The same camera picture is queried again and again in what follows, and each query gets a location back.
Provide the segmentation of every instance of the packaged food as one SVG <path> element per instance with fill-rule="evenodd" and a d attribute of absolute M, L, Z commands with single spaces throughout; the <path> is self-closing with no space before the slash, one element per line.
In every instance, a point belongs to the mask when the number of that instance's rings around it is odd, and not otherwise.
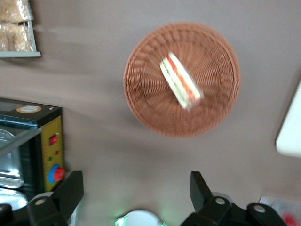
<path fill-rule="evenodd" d="M 1 23 L 0 33 L 6 35 L 6 49 L 3 51 L 31 51 L 33 52 L 32 40 L 26 25 Z"/>
<path fill-rule="evenodd" d="M 201 88 L 173 53 L 161 61 L 160 68 L 183 109 L 190 110 L 204 98 Z"/>
<path fill-rule="evenodd" d="M 20 23 L 33 20 L 28 0 L 1 0 L 0 21 Z"/>
<path fill-rule="evenodd" d="M 0 24 L 0 51 L 8 51 L 8 37 L 5 30 L 1 29 Z"/>

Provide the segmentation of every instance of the gray surface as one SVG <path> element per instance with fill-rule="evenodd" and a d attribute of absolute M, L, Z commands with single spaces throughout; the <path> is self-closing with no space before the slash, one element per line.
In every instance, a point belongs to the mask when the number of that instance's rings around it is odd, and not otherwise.
<path fill-rule="evenodd" d="M 301 1 L 31 2 L 43 57 L 0 60 L 0 96 L 65 107 L 68 168 L 84 171 L 80 226 L 113 225 L 136 208 L 179 225 L 193 211 L 191 170 L 243 208 L 263 193 L 301 197 L 301 160 L 275 149 L 301 75 Z M 132 49 L 175 21 L 218 30 L 241 66 L 241 92 L 230 115 L 190 139 L 146 129 L 123 93 Z"/>

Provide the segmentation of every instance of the sticker label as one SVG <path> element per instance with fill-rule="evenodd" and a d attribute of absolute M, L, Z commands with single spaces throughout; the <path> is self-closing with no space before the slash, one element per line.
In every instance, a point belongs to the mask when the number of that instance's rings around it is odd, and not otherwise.
<path fill-rule="evenodd" d="M 30 105 L 22 106 L 16 109 L 16 111 L 20 113 L 35 113 L 35 112 L 39 112 L 40 110 L 42 110 L 41 107 L 30 106 Z"/>

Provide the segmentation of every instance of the oven knob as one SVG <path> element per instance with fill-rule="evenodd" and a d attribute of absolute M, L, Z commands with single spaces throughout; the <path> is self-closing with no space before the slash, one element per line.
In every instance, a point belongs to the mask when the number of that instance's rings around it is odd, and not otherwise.
<path fill-rule="evenodd" d="M 65 168 L 60 167 L 58 164 L 54 165 L 48 175 L 48 181 L 54 183 L 63 180 L 65 176 Z"/>

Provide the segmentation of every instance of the wicker basket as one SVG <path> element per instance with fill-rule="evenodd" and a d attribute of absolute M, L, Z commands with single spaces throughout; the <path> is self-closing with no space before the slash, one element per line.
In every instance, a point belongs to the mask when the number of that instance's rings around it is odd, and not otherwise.
<path fill-rule="evenodd" d="M 205 98 L 182 109 L 159 63 L 173 52 L 202 88 Z M 124 73 L 124 90 L 134 115 L 148 128 L 170 137 L 191 137 L 221 122 L 239 92 L 237 57 L 225 38 L 199 23 L 175 23 L 147 35 L 134 49 Z"/>

